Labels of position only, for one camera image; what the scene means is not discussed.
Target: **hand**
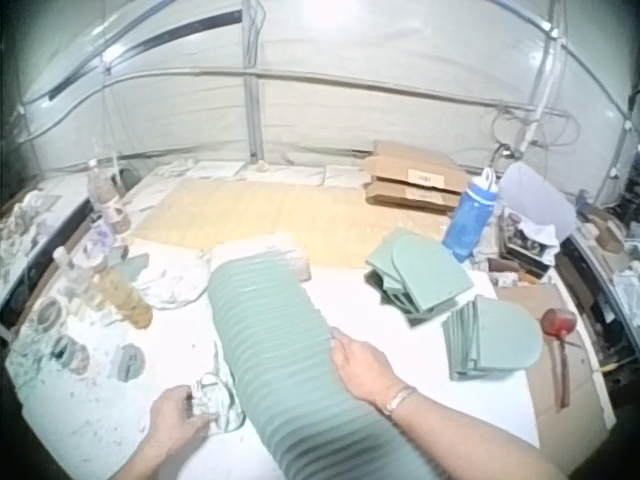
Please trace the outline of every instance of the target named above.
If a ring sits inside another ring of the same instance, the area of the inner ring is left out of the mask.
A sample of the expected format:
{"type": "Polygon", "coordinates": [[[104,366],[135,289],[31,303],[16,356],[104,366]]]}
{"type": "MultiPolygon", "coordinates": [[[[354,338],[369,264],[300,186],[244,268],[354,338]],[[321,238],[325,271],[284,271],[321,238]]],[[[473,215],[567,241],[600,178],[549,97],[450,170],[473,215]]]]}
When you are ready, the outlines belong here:
{"type": "Polygon", "coordinates": [[[331,360],[344,386],[354,397],[383,410],[406,383],[373,345],[354,340],[335,327],[331,333],[331,360]]]}
{"type": "Polygon", "coordinates": [[[204,437],[211,418],[190,417],[191,388],[183,385],[165,390],[151,405],[149,432],[144,439],[146,449],[166,459],[197,437],[204,437]]]}

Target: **stack of green tiles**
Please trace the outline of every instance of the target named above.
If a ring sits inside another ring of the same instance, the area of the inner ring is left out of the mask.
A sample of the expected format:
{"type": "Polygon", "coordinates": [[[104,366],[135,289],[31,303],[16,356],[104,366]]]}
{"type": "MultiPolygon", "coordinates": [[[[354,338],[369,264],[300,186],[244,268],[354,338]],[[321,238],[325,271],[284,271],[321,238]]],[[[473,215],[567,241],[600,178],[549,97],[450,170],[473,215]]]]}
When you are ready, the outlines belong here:
{"type": "Polygon", "coordinates": [[[286,478],[439,477],[386,418],[345,390],[329,327],[282,257],[227,262],[208,294],[240,403],[286,478]]]}
{"type": "Polygon", "coordinates": [[[452,380],[506,374],[533,365],[542,331],[519,305],[478,296],[442,324],[452,380]]]}
{"type": "Polygon", "coordinates": [[[367,282],[414,323],[473,288],[467,272],[440,242],[404,228],[391,232],[367,265],[373,269],[367,282]]]}

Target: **person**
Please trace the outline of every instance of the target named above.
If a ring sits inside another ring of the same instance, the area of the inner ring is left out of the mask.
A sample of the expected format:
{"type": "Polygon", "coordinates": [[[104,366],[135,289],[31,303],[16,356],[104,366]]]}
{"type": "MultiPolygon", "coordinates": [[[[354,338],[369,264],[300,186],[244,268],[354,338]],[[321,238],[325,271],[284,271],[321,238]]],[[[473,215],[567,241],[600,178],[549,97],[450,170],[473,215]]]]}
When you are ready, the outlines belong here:
{"type": "MultiPolygon", "coordinates": [[[[450,477],[565,478],[523,440],[417,392],[394,373],[384,353],[337,328],[332,328],[331,360],[351,395],[386,412],[450,477]]],[[[189,387],[176,387],[154,402],[147,436],[112,480],[151,478],[170,455],[206,433],[208,417],[187,415],[189,395],[189,387]]]]}

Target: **white tent wall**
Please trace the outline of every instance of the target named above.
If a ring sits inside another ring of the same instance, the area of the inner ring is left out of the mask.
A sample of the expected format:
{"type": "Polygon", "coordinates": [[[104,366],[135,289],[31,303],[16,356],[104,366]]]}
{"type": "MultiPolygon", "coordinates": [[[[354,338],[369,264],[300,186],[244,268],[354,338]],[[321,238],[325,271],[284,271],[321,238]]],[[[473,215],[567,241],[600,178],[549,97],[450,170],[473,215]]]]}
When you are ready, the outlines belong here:
{"type": "MultiPolygon", "coordinates": [[[[536,104],[547,37],[498,3],[546,19],[553,1],[262,0],[267,17],[257,68],[536,104]]],[[[25,2],[29,8],[15,21],[23,102],[46,92],[105,35],[158,2],[25,2]]],[[[636,75],[638,9],[633,0],[563,2],[567,32],[555,26],[568,33],[575,57],[567,58],[549,107],[571,113],[581,132],[571,142],[579,133],[575,126],[545,116],[537,138],[551,140],[564,130],[558,142],[572,144],[530,147],[524,160],[565,193],[586,188],[592,195],[600,193],[600,203],[606,204],[621,192],[638,144],[640,116],[636,112],[636,130],[627,132],[619,111],[626,109],[636,75]],[[608,178],[612,166],[617,178],[608,178]]],[[[175,0],[118,40],[118,48],[239,8],[240,0],[175,0]]],[[[95,69],[52,101],[28,104],[31,133],[46,131],[27,142],[40,166],[60,169],[108,157],[111,151],[175,148],[192,149],[187,155],[192,158],[249,159],[245,87],[238,74],[242,35],[241,25],[191,35],[142,53],[108,74],[95,69]],[[185,69],[212,67],[235,73],[184,74],[185,69]],[[169,69],[183,73],[169,74],[169,69]],[[104,84],[113,85],[102,90],[104,84]]],[[[265,159],[275,163],[357,164],[350,152],[371,150],[373,141],[388,139],[441,150],[465,167],[478,168],[495,148],[494,133],[513,145],[521,129],[519,122],[505,118],[493,125],[493,108],[335,84],[267,76],[260,78],[258,91],[260,143],[265,159]]],[[[497,166],[507,165],[501,161],[497,166]]]]}

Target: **red tool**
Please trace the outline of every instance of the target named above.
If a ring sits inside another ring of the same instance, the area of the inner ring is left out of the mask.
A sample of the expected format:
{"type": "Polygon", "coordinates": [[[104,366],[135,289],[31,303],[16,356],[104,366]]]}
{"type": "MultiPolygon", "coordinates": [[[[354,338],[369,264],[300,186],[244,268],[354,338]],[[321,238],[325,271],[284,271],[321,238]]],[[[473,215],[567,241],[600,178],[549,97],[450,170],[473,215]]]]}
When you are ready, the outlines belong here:
{"type": "Polygon", "coordinates": [[[562,396],[560,408],[569,406],[569,365],[567,361],[567,336],[576,329],[577,318],[573,312],[559,308],[551,308],[544,312],[540,319],[542,331],[555,337],[560,342],[560,375],[562,382],[562,396]]]}

